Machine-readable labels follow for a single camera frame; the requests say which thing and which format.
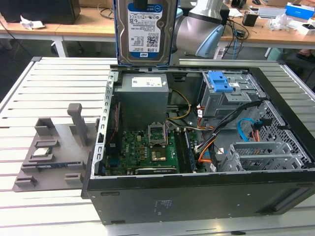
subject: blue box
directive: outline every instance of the blue box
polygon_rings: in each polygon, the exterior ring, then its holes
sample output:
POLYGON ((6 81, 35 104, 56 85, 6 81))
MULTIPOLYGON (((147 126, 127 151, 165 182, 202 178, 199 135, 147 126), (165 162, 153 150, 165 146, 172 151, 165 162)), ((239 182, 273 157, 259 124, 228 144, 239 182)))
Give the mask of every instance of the blue box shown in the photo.
POLYGON ((314 15, 315 8, 288 2, 286 5, 286 15, 308 20, 314 15))

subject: computer chassis frame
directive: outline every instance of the computer chassis frame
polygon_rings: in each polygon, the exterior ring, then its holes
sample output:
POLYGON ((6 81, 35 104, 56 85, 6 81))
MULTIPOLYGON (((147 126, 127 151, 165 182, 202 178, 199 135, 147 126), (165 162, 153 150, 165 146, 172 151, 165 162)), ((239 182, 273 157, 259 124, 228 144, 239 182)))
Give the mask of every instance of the computer chassis frame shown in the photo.
MULTIPOLYGON (((159 68, 158 73, 182 68, 196 72, 200 67, 159 68)), ((201 70, 220 70, 211 66, 201 70)), ((314 162, 314 137, 288 106, 264 73, 256 67, 247 70, 277 109, 307 156, 314 162)), ((99 133, 106 132, 113 85, 119 74, 114 68, 106 86, 99 133)), ((104 225, 283 214, 315 193, 315 171, 277 170, 176 174, 165 176, 94 176, 94 167, 102 159, 104 143, 96 142, 89 157, 82 196, 89 196, 104 225)))

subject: motherboard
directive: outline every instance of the motherboard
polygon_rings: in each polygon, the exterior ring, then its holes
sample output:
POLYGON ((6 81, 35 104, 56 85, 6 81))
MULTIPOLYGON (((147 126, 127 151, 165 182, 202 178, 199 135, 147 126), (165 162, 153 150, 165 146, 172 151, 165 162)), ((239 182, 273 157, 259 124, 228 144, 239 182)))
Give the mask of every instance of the motherboard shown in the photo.
POLYGON ((191 173, 195 169, 196 133, 164 129, 164 125, 152 125, 146 130, 124 130, 120 153, 107 156, 104 173, 107 176, 191 173))

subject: blue drive bay latch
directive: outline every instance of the blue drive bay latch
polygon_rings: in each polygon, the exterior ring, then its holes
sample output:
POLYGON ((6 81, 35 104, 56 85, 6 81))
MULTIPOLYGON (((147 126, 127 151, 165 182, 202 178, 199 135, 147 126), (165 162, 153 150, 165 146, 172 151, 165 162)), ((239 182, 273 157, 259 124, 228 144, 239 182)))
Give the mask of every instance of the blue drive bay latch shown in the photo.
POLYGON ((228 84, 227 78, 220 71, 209 71, 208 80, 213 85, 215 92, 233 92, 233 88, 228 84))

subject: wd hard drive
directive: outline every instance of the wd hard drive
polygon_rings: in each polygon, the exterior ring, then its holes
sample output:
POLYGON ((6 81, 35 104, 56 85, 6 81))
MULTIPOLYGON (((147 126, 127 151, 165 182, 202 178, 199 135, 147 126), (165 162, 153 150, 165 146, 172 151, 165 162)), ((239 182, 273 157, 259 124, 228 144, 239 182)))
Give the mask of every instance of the wd hard drive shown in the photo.
POLYGON ((177 0, 114 0, 118 64, 168 65, 177 0))

